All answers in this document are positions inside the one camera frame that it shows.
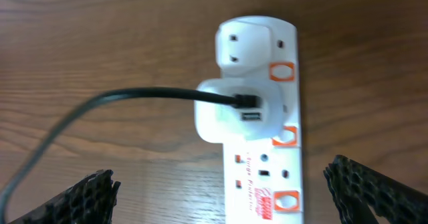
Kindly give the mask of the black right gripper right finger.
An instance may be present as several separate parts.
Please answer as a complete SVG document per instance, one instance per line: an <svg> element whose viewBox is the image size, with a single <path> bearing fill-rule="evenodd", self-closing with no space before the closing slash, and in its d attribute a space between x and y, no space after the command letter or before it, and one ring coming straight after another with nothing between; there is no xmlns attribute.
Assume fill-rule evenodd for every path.
<svg viewBox="0 0 428 224"><path fill-rule="evenodd" d="M427 195L344 155L323 171L342 224L427 224Z"/></svg>

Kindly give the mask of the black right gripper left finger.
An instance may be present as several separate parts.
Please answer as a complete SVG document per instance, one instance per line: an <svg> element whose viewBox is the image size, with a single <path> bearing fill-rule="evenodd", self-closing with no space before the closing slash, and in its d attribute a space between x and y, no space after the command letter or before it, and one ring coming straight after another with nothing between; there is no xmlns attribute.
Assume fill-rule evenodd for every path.
<svg viewBox="0 0 428 224"><path fill-rule="evenodd" d="M9 224L112 224L119 181L98 170Z"/></svg>

